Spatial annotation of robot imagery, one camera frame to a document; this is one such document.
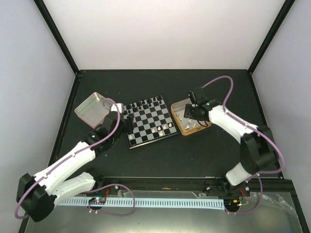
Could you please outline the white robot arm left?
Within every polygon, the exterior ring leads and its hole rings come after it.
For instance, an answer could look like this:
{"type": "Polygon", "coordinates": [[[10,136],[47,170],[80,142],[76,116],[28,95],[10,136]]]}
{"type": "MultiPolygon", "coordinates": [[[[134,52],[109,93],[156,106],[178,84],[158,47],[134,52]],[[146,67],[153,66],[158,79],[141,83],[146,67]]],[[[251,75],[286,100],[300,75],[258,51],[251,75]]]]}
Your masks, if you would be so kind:
{"type": "Polygon", "coordinates": [[[30,217],[39,222],[45,219],[61,202],[81,193],[101,193],[114,184],[104,185],[104,177],[90,168],[75,178],[70,176],[80,167],[93,161],[102,152],[112,148],[124,133],[132,133],[133,119],[110,111],[102,124],[87,133],[76,146],[46,169],[19,179],[16,219],[30,217]]]}

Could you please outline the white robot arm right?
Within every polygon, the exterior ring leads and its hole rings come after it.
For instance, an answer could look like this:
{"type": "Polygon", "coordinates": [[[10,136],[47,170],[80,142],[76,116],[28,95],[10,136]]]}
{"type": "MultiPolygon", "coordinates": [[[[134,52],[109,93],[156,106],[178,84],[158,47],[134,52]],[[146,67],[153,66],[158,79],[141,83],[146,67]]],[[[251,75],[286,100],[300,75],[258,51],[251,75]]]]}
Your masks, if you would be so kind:
{"type": "Polygon", "coordinates": [[[239,185],[258,175],[278,160],[272,132],[268,127],[250,124],[227,110],[218,100],[209,100],[201,87],[188,92],[184,117],[207,121],[221,127],[240,145],[240,161],[222,178],[221,190],[231,196],[239,185]]]}

